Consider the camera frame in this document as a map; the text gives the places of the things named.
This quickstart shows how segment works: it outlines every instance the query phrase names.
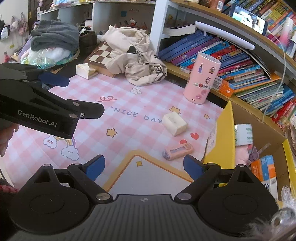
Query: tablet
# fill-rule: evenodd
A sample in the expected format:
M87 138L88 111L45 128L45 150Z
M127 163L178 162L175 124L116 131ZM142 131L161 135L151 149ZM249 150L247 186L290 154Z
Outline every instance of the tablet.
M231 6L229 16L265 36L268 23L248 10L234 4Z

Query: beige cloth bag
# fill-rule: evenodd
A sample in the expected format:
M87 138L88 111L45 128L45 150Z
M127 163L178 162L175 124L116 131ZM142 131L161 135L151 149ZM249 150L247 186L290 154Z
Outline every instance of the beige cloth bag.
M109 26L102 40L113 49L112 59L105 64L112 74L125 73L136 86L156 83L167 76L167 68L152 50L149 36L138 29Z

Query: pink cylindrical container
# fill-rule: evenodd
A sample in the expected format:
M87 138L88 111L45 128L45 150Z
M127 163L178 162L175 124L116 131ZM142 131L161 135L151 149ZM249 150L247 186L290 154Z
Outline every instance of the pink cylindrical container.
M219 60L210 55L199 53L184 90L186 99L195 104L203 104L213 86L220 66Z

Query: stack of books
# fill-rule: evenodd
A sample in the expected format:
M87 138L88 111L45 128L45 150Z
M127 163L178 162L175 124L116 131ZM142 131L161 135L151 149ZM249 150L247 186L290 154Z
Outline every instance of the stack of books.
M274 35L278 39L280 38L286 18L290 18L294 22L293 33L296 30L295 13L285 4L277 0L230 0L225 2L222 12L229 14L230 7L233 4L239 5L268 22L268 30L272 32L272 34L267 34L266 36L278 46L279 43Z
M296 95L285 84L279 88L279 84L272 82L242 91L236 96L262 112L266 110L266 115L281 128L287 127L292 115L296 113L296 102L293 100Z
M254 61L240 48L213 35L204 35L200 30L190 34L159 52L159 57L180 70L191 73L198 53L205 53L221 61L214 89L230 97L233 93L249 90L279 79L268 75L259 61Z

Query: white flower drawing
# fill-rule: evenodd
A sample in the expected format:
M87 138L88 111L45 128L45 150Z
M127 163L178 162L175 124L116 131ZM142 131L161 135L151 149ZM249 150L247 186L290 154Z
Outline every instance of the white flower drawing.
M135 95L136 94L142 94L142 92L140 91L140 89L136 89L136 88L131 89L130 92L131 93L134 93Z

